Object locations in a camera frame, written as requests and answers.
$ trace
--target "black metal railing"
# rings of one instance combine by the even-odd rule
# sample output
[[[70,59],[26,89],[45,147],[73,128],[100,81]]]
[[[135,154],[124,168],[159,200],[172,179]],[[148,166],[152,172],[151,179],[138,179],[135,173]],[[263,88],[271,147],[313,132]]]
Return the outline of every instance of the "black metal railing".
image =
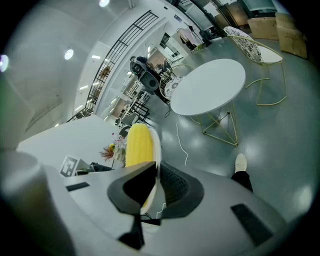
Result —
[[[97,104],[98,97],[103,87],[107,86],[106,80],[117,64],[120,57],[123,55],[129,45],[137,38],[137,36],[151,25],[159,17],[147,11],[140,18],[138,18],[127,30],[119,37],[119,39],[111,47],[100,65],[90,88],[85,107],[76,113],[67,122],[91,116]]]

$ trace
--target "gold metal chair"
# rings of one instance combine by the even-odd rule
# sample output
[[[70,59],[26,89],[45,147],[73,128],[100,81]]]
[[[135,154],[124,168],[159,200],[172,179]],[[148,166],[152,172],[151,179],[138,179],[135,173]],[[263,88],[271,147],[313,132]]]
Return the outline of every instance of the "gold metal chair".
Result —
[[[174,73],[174,70],[176,70],[177,68],[179,67],[179,69],[183,68],[183,67],[189,67],[189,68],[192,68],[192,70],[194,70],[195,68],[193,66],[190,66],[190,65],[186,65],[186,64],[178,64],[178,65],[175,65],[173,66],[172,68],[168,69],[161,77],[161,80],[160,80],[160,83],[159,83],[159,90],[160,90],[160,93],[161,95],[167,99],[168,101],[171,100],[171,97],[166,95],[166,92],[165,92],[165,88],[167,86],[167,84],[172,81],[173,79],[179,77],[178,75],[176,75]]]
[[[225,27],[224,31],[227,33],[227,36],[231,38],[235,44],[241,49],[241,51],[244,53],[244,55],[252,62],[258,64],[260,67],[262,67],[262,78],[253,81],[250,83],[246,88],[251,86],[252,84],[261,81],[260,82],[260,88],[258,92],[258,96],[256,99],[256,105],[257,106],[273,106],[276,104],[279,104],[282,102],[286,97],[287,97],[287,92],[286,92],[286,78],[285,78],[285,73],[284,73],[284,68],[283,68],[283,56],[280,55],[278,52],[273,50],[272,48],[257,42],[253,40],[249,35],[246,33],[242,32],[239,29],[236,29],[234,27]],[[269,78],[263,78],[264,77],[264,70],[265,68],[268,68],[269,71],[269,66],[274,65],[274,64],[280,64],[281,65],[281,70],[282,70],[282,75],[283,75],[283,81],[284,81],[284,97],[280,99],[279,101],[271,104],[262,104],[259,103],[259,99],[261,96],[262,92],[262,85],[264,80],[269,80]]]

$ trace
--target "black mesh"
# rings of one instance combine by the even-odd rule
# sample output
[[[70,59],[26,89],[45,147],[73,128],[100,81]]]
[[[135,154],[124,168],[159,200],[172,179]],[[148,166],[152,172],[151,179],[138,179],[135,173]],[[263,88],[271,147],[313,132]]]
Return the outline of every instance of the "black mesh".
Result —
[[[182,199],[188,192],[187,181],[166,166],[161,166],[160,182],[165,194],[166,206]]]

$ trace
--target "white chair seat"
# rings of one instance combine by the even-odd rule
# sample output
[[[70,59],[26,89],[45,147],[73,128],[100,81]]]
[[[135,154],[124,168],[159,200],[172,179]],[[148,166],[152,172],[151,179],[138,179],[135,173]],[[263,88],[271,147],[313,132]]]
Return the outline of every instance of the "white chair seat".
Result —
[[[265,48],[263,46],[259,46],[258,48],[261,52],[261,62],[263,63],[276,63],[282,61],[282,57],[278,54],[274,53],[272,50]]]

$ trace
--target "person's leg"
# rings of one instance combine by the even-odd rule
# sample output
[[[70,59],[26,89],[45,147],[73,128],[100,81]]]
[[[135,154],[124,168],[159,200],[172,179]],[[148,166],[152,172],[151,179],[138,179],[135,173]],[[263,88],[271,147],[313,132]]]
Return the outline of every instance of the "person's leg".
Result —
[[[238,154],[235,160],[235,173],[232,175],[231,179],[238,182],[251,192],[253,192],[250,176],[246,172],[247,169],[247,159],[244,154]]]

